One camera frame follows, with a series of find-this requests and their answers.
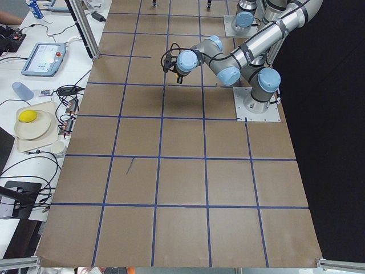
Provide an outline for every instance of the brown table surface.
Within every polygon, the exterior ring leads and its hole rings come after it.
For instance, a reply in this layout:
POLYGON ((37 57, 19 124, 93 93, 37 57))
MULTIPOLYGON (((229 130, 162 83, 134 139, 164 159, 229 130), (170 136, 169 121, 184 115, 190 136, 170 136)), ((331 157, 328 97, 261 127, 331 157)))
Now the brown table surface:
POLYGON ((218 35, 237 1, 114 0, 37 255, 44 267, 313 267, 321 250, 285 117, 237 122, 206 67, 176 84, 172 42, 218 35))

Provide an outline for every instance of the black curtain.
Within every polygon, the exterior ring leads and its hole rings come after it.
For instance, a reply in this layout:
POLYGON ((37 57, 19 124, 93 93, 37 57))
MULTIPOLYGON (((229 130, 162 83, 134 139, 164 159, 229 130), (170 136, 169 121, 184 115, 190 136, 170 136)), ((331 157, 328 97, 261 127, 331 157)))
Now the black curtain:
POLYGON ((323 257, 365 262, 365 1, 324 0, 274 68, 323 257))

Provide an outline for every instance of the robotic arm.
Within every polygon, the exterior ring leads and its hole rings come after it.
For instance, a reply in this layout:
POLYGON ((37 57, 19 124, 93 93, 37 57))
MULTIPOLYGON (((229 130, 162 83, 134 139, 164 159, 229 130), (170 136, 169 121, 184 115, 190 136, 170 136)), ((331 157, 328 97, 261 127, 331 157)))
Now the robotic arm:
POLYGON ((238 81, 241 74, 247 76, 244 68, 254 62, 259 62, 261 54, 270 47, 284 39, 289 32, 302 27, 310 21, 321 7, 323 0, 293 0, 286 6, 286 10, 268 23, 258 33, 242 43, 228 55, 225 55, 221 41, 217 36, 211 36, 191 49, 171 48, 161 65, 164 72, 173 71, 178 75, 178 83, 187 76, 195 67, 206 63, 217 75, 218 79, 226 86, 233 85, 238 81), (177 57, 172 56, 174 50, 185 50, 177 57))

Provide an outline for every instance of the white mounting plate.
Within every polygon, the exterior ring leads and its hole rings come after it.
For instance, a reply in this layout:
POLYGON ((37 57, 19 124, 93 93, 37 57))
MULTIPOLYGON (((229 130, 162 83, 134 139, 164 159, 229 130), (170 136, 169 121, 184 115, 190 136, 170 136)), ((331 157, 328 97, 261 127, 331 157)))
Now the white mounting plate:
POLYGON ((237 121, 244 122, 280 122, 280 115, 277 104, 271 104, 269 109, 263 114, 255 114, 247 110, 244 106, 244 97, 251 92, 251 87, 233 87, 234 104, 236 105, 237 121))
POLYGON ((233 37, 233 38, 247 38, 251 37, 255 33, 257 33, 257 27, 253 26, 247 33, 238 33, 232 28, 232 21, 235 19, 235 15, 224 15, 224 30, 226 31, 226 37, 233 37))

